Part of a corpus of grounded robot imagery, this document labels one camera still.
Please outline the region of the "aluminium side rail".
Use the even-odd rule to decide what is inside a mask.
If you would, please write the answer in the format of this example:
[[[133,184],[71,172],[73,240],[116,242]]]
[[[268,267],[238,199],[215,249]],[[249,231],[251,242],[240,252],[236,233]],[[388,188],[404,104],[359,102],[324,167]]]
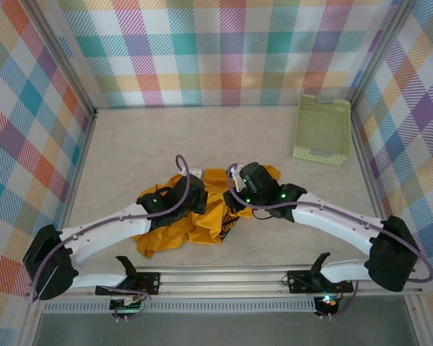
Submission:
[[[84,165],[87,159],[87,154],[89,152],[89,146],[92,141],[93,133],[95,131],[95,126],[98,118],[98,109],[96,107],[93,107],[91,109],[91,113],[89,116],[89,122],[88,122],[88,128],[86,132],[85,139],[83,141],[83,147],[80,151],[80,155],[77,161],[76,170],[73,176],[72,183],[70,184],[70,189],[67,195],[66,202],[64,204],[64,208],[62,209],[62,215],[58,220],[58,226],[60,228],[67,227],[70,218],[71,213],[74,207],[74,202],[76,199],[77,190],[79,189],[80,180],[82,178],[82,173],[84,169]]]
[[[353,110],[351,110],[351,139],[354,150],[357,154],[357,160],[359,162],[360,169],[364,178],[364,183],[367,188],[367,194],[369,195],[370,203],[372,205],[373,212],[376,217],[384,219],[386,212],[380,200],[380,196],[377,191],[377,185],[370,163],[367,159],[367,154],[364,150],[364,142],[360,136],[357,120]]]

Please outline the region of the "aluminium frame leg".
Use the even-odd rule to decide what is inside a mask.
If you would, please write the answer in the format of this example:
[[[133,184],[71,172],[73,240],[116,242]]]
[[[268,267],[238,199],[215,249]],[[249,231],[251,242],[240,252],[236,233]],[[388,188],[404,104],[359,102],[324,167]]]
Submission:
[[[405,296],[405,301],[419,346],[432,346],[429,325],[421,299],[418,296]]]
[[[43,306],[44,303],[37,300],[27,307],[16,346],[32,346],[40,322]]]

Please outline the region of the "yellow t-shirt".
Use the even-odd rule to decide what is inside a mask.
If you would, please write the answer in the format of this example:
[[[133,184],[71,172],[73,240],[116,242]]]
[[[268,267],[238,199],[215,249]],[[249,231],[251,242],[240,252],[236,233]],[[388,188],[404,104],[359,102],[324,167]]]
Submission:
[[[221,244],[240,219],[253,217],[251,208],[233,213],[224,203],[227,173],[223,168],[205,169],[203,181],[208,192],[206,212],[203,215],[192,213],[171,226],[133,236],[138,253],[151,258],[156,252],[181,247],[185,242]]]

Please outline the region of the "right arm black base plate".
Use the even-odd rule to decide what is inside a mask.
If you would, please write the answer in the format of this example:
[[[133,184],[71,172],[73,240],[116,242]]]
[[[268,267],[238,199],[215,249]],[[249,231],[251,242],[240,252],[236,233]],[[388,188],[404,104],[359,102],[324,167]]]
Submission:
[[[309,270],[291,270],[287,272],[287,285],[290,293],[352,293],[351,282],[332,283],[322,274]]]

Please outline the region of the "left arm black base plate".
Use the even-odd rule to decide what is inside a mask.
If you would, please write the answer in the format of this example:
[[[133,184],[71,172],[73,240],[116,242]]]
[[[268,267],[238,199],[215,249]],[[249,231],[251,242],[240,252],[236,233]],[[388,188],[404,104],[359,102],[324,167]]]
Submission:
[[[159,293],[160,273],[159,272],[138,272],[134,275],[128,275],[120,284],[115,286],[116,290],[108,290],[104,286],[95,288],[96,296],[119,296],[120,290],[144,291],[149,295],[157,295]]]

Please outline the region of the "light green plastic basket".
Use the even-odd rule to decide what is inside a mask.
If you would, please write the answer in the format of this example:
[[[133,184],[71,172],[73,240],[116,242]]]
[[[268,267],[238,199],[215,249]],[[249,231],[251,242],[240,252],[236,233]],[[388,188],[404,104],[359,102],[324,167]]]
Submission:
[[[349,101],[316,102],[302,94],[297,105],[292,156],[297,159],[340,166],[351,150],[351,108]]]

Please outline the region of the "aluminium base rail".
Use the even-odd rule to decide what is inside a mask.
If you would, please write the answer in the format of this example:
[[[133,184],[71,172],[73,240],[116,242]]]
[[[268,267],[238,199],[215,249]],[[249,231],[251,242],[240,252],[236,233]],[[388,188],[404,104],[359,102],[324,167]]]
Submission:
[[[283,276],[309,266],[184,266],[137,267],[159,272],[157,298],[274,298],[289,295]]]

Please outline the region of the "aluminium corner post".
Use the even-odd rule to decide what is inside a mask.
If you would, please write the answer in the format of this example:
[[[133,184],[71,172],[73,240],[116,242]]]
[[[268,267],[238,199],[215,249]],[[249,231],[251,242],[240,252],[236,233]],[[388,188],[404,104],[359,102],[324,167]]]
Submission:
[[[58,67],[62,70],[63,75],[67,78],[68,83],[74,90],[75,95],[79,101],[82,102],[84,110],[90,114],[91,117],[96,117],[97,110],[89,99],[88,93],[82,86],[74,67],[72,66],[67,54],[64,52],[63,47],[52,30],[49,21],[44,15],[44,11],[38,5],[37,0],[20,0],[23,7],[31,17],[31,20],[37,27],[38,32],[42,36],[45,44],[48,46],[49,51],[53,55]]]
[[[364,36],[364,47],[350,72],[351,86],[346,93],[354,109],[369,88],[378,68],[387,56],[396,36],[401,31],[417,0],[381,0],[372,16],[369,31]]]

